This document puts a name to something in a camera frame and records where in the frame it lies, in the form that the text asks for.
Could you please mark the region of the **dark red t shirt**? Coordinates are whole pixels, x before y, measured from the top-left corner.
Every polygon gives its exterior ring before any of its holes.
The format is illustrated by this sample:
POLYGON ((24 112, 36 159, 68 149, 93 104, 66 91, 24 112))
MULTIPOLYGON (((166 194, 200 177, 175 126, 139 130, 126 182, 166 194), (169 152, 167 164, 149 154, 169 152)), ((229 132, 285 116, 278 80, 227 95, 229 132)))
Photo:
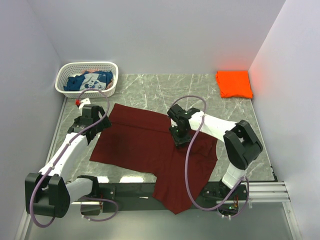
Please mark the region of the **dark red t shirt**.
POLYGON ((179 214, 192 206, 185 184, 187 147, 177 148, 170 119, 161 113, 116 103, 111 127, 100 134, 90 161, 156 176, 153 197, 179 214))

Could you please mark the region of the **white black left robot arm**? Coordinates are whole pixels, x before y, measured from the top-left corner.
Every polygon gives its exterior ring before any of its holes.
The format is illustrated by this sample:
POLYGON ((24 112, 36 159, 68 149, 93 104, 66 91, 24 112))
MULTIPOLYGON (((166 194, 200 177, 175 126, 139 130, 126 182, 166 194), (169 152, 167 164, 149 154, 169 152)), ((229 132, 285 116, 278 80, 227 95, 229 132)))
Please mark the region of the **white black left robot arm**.
POLYGON ((29 214, 62 218, 71 203, 82 197, 100 196, 96 176, 80 175, 70 184, 65 181, 79 156, 111 122, 103 107, 85 104, 81 115, 68 128, 63 144, 37 173, 25 178, 25 207, 29 214))

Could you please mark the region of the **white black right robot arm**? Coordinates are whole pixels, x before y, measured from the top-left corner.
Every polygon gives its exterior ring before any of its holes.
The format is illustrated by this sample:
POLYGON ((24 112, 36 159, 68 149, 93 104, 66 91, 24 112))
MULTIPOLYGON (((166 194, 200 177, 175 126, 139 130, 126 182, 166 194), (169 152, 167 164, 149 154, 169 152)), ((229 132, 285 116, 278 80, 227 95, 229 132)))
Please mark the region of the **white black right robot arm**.
POLYGON ((224 143, 229 166, 221 182, 230 190, 239 184, 249 165, 263 151, 262 143, 246 120, 223 120, 193 107, 184 110, 178 104, 173 105, 167 115, 171 119, 169 131, 176 147, 194 143, 199 132, 224 143))

